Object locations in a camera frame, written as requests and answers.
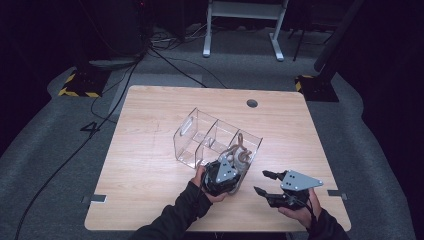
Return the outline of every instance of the transparent box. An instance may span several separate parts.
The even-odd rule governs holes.
[[[247,158],[247,166],[240,172],[241,179],[235,189],[237,191],[256,156],[262,138],[195,108],[174,134],[175,158],[192,168],[196,168],[199,164],[206,165],[217,160],[221,153],[229,148],[237,149],[235,145],[239,144],[240,137],[242,137],[243,147],[250,154]]]

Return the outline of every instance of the black sleeve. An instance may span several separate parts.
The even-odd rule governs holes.
[[[130,239],[181,239],[198,217],[206,215],[211,205],[203,191],[199,192],[199,187],[190,181],[174,206],[166,206],[152,224],[139,228]]]
[[[331,216],[327,210],[322,209],[318,221],[313,223],[309,233],[309,240],[345,240],[349,239],[343,227]]]

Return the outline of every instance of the table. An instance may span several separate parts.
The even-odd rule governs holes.
[[[209,57],[211,54],[212,41],[212,16],[215,17],[237,17],[237,18],[253,18],[277,20],[274,33],[269,33],[272,47],[274,48],[275,57],[278,61],[283,61],[284,56],[278,44],[278,35],[280,33],[281,24],[287,9],[288,0],[282,1],[281,4],[258,4],[258,3],[242,3],[242,2],[221,2],[209,0],[207,28],[205,36],[205,44],[203,47],[203,56]]]
[[[258,106],[249,107],[249,99]],[[305,231],[270,208],[253,188],[282,193],[280,182],[265,178],[262,171],[289,169],[322,180],[324,186],[316,188],[322,206],[350,229],[342,199],[328,195],[337,185],[301,94],[156,86],[128,90],[95,190],[107,200],[91,203],[87,229],[136,230],[174,204],[195,170],[176,160],[173,136],[196,107],[263,140],[239,191],[214,204],[189,231]]]

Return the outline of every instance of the gray carpet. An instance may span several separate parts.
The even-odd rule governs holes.
[[[302,46],[297,61],[293,62],[298,36],[287,40],[288,33],[282,32],[279,41],[286,60],[277,62],[267,36],[270,31],[214,34],[211,56],[207,59],[202,57],[203,39],[160,53],[167,58],[182,59],[169,61],[211,88],[223,88],[222,82],[234,89],[295,91],[295,76],[317,74],[313,64],[322,47]],[[307,37],[312,41],[322,39],[313,34]],[[213,75],[187,61],[203,66]],[[1,239],[13,239],[19,219],[34,194],[88,137],[80,128],[92,121],[103,121],[92,114],[91,108],[97,115],[107,116],[117,102],[114,100],[117,94],[122,92],[114,87],[93,106],[92,98],[59,97],[57,94],[71,70],[52,79],[47,89],[52,100],[34,116],[0,159]],[[124,72],[113,72],[105,89],[118,84]],[[134,79],[164,74],[184,78],[162,59],[146,55],[136,68]],[[182,84],[169,80],[157,84]],[[415,239],[405,196],[378,142],[361,120],[361,98],[338,75],[332,84],[339,103],[308,102],[307,105],[339,189],[348,196],[345,206],[352,222],[349,236],[351,239]],[[118,118],[118,114],[112,115],[111,120]],[[19,239],[126,239],[131,234],[91,232],[84,227],[88,206],[81,199],[94,192],[114,129],[114,123],[106,122],[50,182],[28,212]],[[267,239],[281,239],[279,236]],[[307,239],[307,235],[294,233],[294,239]]]

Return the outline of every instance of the cable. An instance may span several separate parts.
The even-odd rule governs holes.
[[[157,56],[153,56],[152,54],[150,54],[150,53],[147,53],[147,54],[149,54],[150,56],[152,56],[152,57],[155,57],[155,58],[160,58],[160,57],[157,57]],[[194,62],[191,62],[191,61],[188,61],[188,60],[185,60],[185,59],[179,59],[179,58],[171,58],[171,57],[167,57],[167,59],[171,59],[171,60],[176,60],[176,61],[184,61],[184,62],[188,62],[188,63],[191,63],[191,64],[193,64],[193,65],[196,65],[196,66],[198,66],[198,67],[201,67],[201,68],[203,68],[205,71],[207,71],[209,74],[211,74],[224,88],[226,88],[226,89],[228,89],[228,87],[227,86],[225,86],[225,84],[224,83],[222,83],[221,82],[221,80],[217,77],[217,76],[215,76],[215,74],[213,74],[211,71],[209,71],[207,68],[205,68],[205,67],[203,67],[202,65],[200,65],[200,64],[197,64],[197,63],[194,63]]]
[[[128,70],[130,70],[130,69],[131,69],[131,67],[127,68],[127,70],[125,70],[125,73],[124,73],[124,75],[122,76],[121,80],[119,80],[118,82],[116,82],[115,84],[113,84],[110,88],[108,88],[106,91],[104,91],[104,92],[102,93],[102,95],[104,95],[105,93],[109,92],[112,88],[114,88],[116,85],[118,85],[119,83],[121,83],[121,82],[124,80],[125,75],[127,75]],[[106,119],[105,117],[102,117],[102,116],[98,115],[97,113],[95,113],[95,112],[94,112],[94,110],[93,110],[94,103],[97,101],[97,99],[99,99],[99,98],[94,99],[93,103],[91,103],[91,108],[90,108],[91,113],[92,113],[94,116],[98,117],[98,118]],[[117,122],[112,121],[112,120],[110,120],[110,119],[108,119],[108,121],[109,121],[109,122],[111,122],[111,123],[115,123],[115,124],[117,123]]]
[[[140,52],[136,53],[136,54],[126,54],[126,53],[121,53],[117,50],[115,50],[113,47],[111,47],[109,45],[109,43],[104,39],[103,35],[100,33],[100,31],[98,30],[96,24],[94,23],[93,19],[91,18],[90,14],[88,13],[87,9],[85,8],[84,4],[81,2],[81,0],[78,0],[79,5],[81,6],[82,10],[84,11],[84,14],[87,16],[88,20],[90,21],[91,25],[94,28],[94,31],[96,31],[97,35],[99,36],[100,40],[102,40],[102,42],[106,45],[107,48],[109,48],[109,50],[111,50],[112,52],[124,56],[124,57],[140,57],[140,55],[144,52],[144,49],[142,49]]]
[[[202,87],[204,88],[208,88],[205,84],[199,82],[198,80],[192,78],[191,76],[189,76],[188,74],[186,74],[185,72],[181,71],[179,68],[177,68],[174,64],[172,64],[170,61],[168,61],[168,59],[166,59],[165,57],[163,57],[162,55],[160,55],[155,49],[153,49],[152,47],[150,47],[150,49],[155,52],[160,58],[162,58],[163,60],[165,60],[165,62],[167,62],[169,65],[171,65],[173,68],[175,68],[178,72],[180,72],[181,74],[183,74],[184,76],[192,79],[193,81],[197,82],[198,84],[200,84]]]
[[[137,63],[134,65],[134,67],[132,68],[130,75],[128,76],[128,80],[127,83],[125,85],[124,91],[121,94],[121,97],[119,98],[118,102],[116,103],[115,107],[113,108],[113,110],[108,114],[108,116],[102,121],[102,123],[96,128],[93,129],[90,133],[90,135],[88,136],[88,138],[77,148],[77,150],[75,150],[71,156],[66,159],[66,161],[64,163],[62,163],[62,165],[60,165],[60,167],[58,169],[56,169],[56,171],[47,179],[46,182],[44,182],[43,186],[41,186],[41,188],[37,191],[37,193],[34,195],[34,197],[31,199],[30,203],[28,204],[28,206],[26,207],[24,213],[22,214],[22,217],[19,221],[19,225],[18,228],[16,229],[16,234],[15,234],[15,240],[19,239],[19,234],[22,228],[22,225],[24,223],[25,217],[28,214],[30,208],[32,207],[32,205],[34,204],[35,200],[38,198],[38,196],[41,194],[41,192],[47,187],[47,185],[50,183],[50,181],[57,175],[57,173],[59,173],[59,171],[69,162],[73,159],[73,157],[88,143],[88,141],[91,140],[91,138],[98,132],[100,131],[100,128],[103,126],[103,124],[110,118],[110,116],[113,114],[113,112],[115,111],[115,109],[118,107],[119,103],[121,102],[125,90],[128,87],[128,84],[130,82],[131,76],[135,70],[135,68],[137,67],[138,63],[140,63],[141,58],[137,61]]]

